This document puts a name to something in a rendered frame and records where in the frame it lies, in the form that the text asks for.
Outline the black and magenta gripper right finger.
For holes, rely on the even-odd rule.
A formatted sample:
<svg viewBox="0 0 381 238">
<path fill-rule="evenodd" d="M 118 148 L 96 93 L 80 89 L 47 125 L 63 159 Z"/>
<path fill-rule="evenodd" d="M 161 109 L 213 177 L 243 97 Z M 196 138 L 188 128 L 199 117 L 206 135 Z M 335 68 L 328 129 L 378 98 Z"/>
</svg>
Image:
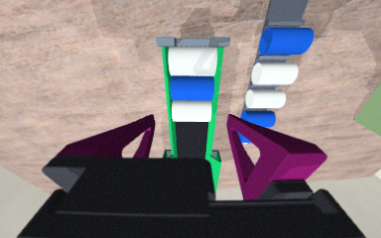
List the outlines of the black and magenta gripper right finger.
<svg viewBox="0 0 381 238">
<path fill-rule="evenodd" d="M 243 199 L 257 199 L 272 181 L 306 181 L 327 159 L 316 144 L 232 114 L 228 114 L 226 127 Z M 259 149 L 255 167 L 237 132 Z"/>
</svg>

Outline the blue cylinder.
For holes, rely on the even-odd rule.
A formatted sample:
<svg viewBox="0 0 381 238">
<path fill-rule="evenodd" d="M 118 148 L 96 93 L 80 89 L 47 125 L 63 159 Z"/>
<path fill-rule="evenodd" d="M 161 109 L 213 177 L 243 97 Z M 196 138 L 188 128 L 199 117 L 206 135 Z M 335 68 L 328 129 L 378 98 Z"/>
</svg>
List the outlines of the blue cylinder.
<svg viewBox="0 0 381 238">
<path fill-rule="evenodd" d="M 213 76 L 171 77 L 172 100 L 212 101 L 213 95 Z"/>
<path fill-rule="evenodd" d="M 250 141 L 246 139 L 243 135 L 241 135 L 239 132 L 238 132 L 238 135 L 242 143 L 250 143 Z"/>
<path fill-rule="evenodd" d="M 276 122 L 273 111 L 242 111 L 241 118 L 263 127 L 273 127 Z"/>
<path fill-rule="evenodd" d="M 301 55 L 314 40 L 311 28 L 267 28 L 260 39 L 261 55 Z"/>
</svg>

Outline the white cylinder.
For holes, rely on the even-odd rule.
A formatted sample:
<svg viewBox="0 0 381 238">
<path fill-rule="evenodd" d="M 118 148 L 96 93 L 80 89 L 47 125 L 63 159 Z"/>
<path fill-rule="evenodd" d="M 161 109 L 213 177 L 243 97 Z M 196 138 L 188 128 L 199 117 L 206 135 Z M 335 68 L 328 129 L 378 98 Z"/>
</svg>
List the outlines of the white cylinder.
<svg viewBox="0 0 381 238">
<path fill-rule="evenodd" d="M 214 76 L 216 47 L 169 47 L 169 70 L 173 76 Z"/>
<path fill-rule="evenodd" d="M 173 121 L 210 122 L 211 101 L 173 100 Z"/>
<path fill-rule="evenodd" d="M 252 70 L 253 84 L 291 84 L 298 75 L 293 62 L 258 62 Z"/>
<path fill-rule="evenodd" d="M 286 94 L 282 89 L 250 89 L 245 101 L 248 108 L 281 108 Z"/>
</svg>

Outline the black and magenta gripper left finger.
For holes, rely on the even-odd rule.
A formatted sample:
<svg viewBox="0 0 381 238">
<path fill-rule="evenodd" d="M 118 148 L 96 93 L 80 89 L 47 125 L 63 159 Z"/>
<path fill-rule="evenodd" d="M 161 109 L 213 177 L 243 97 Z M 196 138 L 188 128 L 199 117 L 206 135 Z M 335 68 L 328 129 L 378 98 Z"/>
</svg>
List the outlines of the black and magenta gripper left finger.
<svg viewBox="0 0 381 238">
<path fill-rule="evenodd" d="M 133 158 L 149 158 L 155 132 L 155 118 L 150 114 L 124 126 L 66 145 L 57 155 L 122 157 L 123 149 L 143 132 L 141 143 Z"/>
</svg>

